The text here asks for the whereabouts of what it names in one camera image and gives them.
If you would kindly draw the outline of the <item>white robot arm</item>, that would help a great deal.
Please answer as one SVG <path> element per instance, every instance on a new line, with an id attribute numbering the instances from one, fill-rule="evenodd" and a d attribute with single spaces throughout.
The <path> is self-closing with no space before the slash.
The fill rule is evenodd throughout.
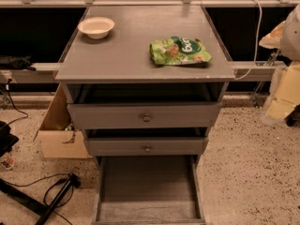
<path id="1" fill-rule="evenodd" d="M 264 116 L 272 122 L 284 121 L 291 127 L 299 119 L 300 106 L 300 5 L 264 36 L 259 45 L 278 49 L 286 59 L 286 66 L 278 67 L 272 76 Z"/>

